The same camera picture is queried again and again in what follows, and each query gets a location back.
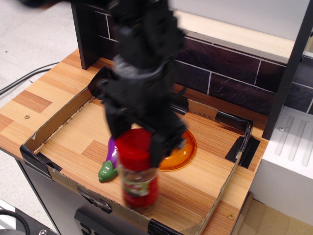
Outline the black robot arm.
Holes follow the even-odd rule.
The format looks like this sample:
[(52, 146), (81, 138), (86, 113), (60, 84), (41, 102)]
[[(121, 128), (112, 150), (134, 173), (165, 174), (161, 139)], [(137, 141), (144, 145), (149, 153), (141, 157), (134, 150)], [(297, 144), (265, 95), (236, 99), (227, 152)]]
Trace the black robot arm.
[(184, 145), (184, 122), (171, 104), (174, 56), (183, 47), (184, 33), (165, 0), (73, 0), (73, 12), (91, 7), (108, 11), (118, 40), (113, 68), (102, 68), (98, 93), (114, 139), (136, 123), (151, 135), (150, 165)]

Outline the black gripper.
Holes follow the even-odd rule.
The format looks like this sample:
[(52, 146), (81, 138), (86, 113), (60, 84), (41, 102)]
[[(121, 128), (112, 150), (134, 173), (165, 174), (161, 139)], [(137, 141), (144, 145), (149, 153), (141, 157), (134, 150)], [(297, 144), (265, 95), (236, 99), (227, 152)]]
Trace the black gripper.
[(115, 69), (102, 67), (96, 75), (112, 137), (120, 137), (134, 123), (152, 133), (153, 168), (185, 144), (187, 127), (171, 107), (175, 97), (173, 65), (168, 61), (154, 71), (143, 71), (121, 63)]

